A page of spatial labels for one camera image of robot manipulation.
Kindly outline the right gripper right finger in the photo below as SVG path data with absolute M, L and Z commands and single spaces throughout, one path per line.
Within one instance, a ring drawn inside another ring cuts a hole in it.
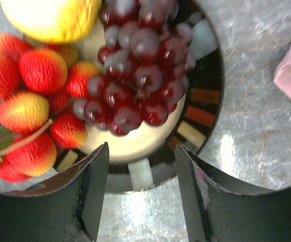
M 291 186 L 259 187 L 175 149 L 190 241 L 291 241 Z

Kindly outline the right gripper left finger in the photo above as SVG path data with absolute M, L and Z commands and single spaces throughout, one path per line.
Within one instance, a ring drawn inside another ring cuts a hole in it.
M 96 241 L 109 147 L 25 191 L 0 193 L 0 241 Z

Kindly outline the purple grape bunch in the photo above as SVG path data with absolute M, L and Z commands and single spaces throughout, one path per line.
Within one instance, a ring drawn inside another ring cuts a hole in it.
M 181 22 L 177 1 L 107 1 L 98 12 L 105 45 L 97 53 L 104 72 L 83 74 L 76 64 L 72 109 L 86 123 L 116 136 L 163 125 L 188 90 L 195 66 L 191 27 Z

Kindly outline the black round plate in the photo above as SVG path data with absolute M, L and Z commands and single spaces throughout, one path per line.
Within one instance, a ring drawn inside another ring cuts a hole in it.
M 194 29 L 191 47 L 195 68 L 187 74 L 189 89 L 169 120 L 169 134 L 153 150 L 135 158 L 110 159 L 106 192 L 129 194 L 157 187 L 176 176 L 175 148 L 199 154 L 218 120 L 224 91 L 224 66 L 216 33 L 195 1 L 179 1 L 171 26 L 185 22 Z

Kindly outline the red lychee bunch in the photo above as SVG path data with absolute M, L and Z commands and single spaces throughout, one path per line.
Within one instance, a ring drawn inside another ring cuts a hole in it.
M 18 183 L 45 174 L 58 147 L 96 147 L 97 130 L 78 117 L 78 105 L 98 73 L 93 63 L 78 61 L 70 45 L 34 48 L 0 33 L 0 125 L 10 132 L 0 150 L 0 179 Z

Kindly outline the yellow pear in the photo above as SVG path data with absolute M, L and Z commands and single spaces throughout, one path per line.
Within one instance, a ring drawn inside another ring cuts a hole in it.
M 35 40 L 70 43 L 81 40 L 92 30 L 102 2 L 82 1 L 0 1 L 10 23 Z

